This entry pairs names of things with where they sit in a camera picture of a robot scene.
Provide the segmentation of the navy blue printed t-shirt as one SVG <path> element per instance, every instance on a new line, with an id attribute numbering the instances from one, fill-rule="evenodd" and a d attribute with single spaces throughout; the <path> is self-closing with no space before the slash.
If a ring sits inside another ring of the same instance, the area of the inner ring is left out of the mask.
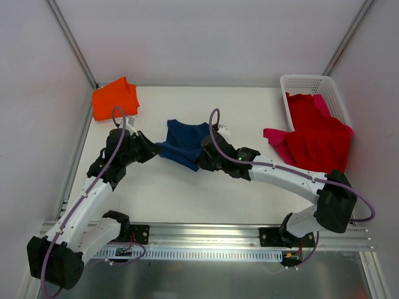
<path id="1" fill-rule="evenodd" d="M 158 155 L 197 172 L 201 142 L 209 135 L 208 124 L 187 125 L 176 119 L 168 120 L 166 124 L 166 140 L 156 144 L 160 147 Z"/>

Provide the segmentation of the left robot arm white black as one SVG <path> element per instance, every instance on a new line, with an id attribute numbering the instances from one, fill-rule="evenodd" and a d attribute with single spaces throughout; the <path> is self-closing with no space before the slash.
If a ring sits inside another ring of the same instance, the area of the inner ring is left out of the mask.
<path id="1" fill-rule="evenodd" d="M 141 131 L 111 130 L 75 201 L 44 236 L 34 236 L 28 242 L 31 276 L 70 290 L 80 280 L 85 264 L 102 247 L 113 240 L 127 241 L 130 219 L 121 212 L 108 211 L 95 227 L 87 226 L 125 177 L 127 167 L 145 163 L 159 152 L 160 147 Z"/>

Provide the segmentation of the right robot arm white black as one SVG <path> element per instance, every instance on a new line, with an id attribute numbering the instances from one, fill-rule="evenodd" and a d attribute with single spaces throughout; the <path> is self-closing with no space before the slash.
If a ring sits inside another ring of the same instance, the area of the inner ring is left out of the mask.
<path id="1" fill-rule="evenodd" d="M 242 147 L 234 148 L 219 133 L 201 141 L 198 167 L 222 171 L 234 179 L 277 186 L 308 200 L 310 207 L 291 212 L 278 228 L 274 243 L 297 247 L 306 235 L 321 229 L 343 234 L 347 230 L 357 197 L 344 173 L 312 172 L 284 163 L 275 163 L 266 155 Z"/>

